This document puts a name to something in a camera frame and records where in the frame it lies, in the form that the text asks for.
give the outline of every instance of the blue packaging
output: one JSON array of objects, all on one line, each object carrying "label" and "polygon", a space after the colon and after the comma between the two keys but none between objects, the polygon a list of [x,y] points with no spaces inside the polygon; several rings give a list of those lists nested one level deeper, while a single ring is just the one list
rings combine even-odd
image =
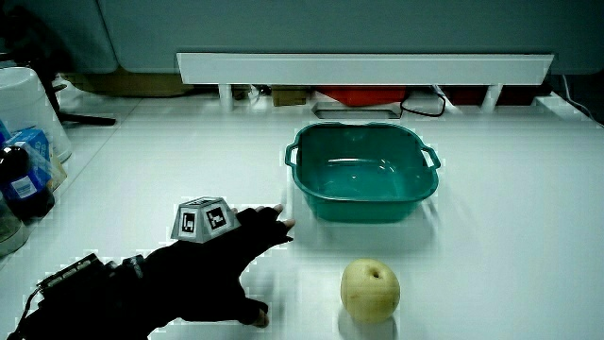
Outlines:
[{"label": "blue packaging", "polygon": [[46,185],[52,178],[52,173],[49,145],[44,132],[38,128],[26,128],[17,131],[14,136],[6,141],[6,145],[23,146],[25,144],[29,146],[28,149],[33,149],[38,153],[38,155],[29,155],[29,160],[31,161],[34,175],[41,183]]},{"label": "blue packaging", "polygon": [[8,132],[7,127],[0,120],[0,145],[4,145],[4,142],[10,139],[10,132]]}]

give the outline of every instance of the red object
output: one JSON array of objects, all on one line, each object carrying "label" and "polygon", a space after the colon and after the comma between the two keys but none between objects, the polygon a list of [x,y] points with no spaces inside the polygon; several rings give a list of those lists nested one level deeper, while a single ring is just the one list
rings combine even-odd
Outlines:
[{"label": "red object", "polygon": [[351,107],[390,104],[405,98],[405,86],[329,85],[315,90]]}]

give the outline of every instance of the white container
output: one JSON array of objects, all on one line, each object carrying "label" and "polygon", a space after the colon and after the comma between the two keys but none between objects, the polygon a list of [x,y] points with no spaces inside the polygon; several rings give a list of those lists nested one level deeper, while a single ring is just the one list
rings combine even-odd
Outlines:
[{"label": "white container", "polygon": [[44,131],[60,162],[71,156],[71,142],[34,70],[25,67],[0,69],[0,119],[10,133],[23,128]]}]

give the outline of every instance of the basin handle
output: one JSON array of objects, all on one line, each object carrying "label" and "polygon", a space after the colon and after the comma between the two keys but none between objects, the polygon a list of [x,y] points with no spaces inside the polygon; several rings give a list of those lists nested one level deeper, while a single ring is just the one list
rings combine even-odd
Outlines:
[{"label": "basin handle", "polygon": [[296,166],[296,164],[292,163],[292,151],[294,151],[295,148],[298,148],[297,143],[289,144],[285,148],[285,163],[291,167]]},{"label": "basin handle", "polygon": [[430,158],[432,159],[433,165],[430,166],[430,169],[436,170],[441,167],[441,161],[438,160],[438,157],[436,156],[436,152],[434,152],[433,148],[422,145],[422,150],[426,151],[430,155]]}]

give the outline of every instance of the teal plastic basin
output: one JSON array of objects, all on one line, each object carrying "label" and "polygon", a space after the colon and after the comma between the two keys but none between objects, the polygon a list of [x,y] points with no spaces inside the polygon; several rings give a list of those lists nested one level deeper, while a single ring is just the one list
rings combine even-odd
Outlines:
[{"label": "teal plastic basin", "polygon": [[287,146],[285,163],[317,217],[356,222],[403,219],[436,191],[441,166],[417,135],[385,123],[305,127]]}]

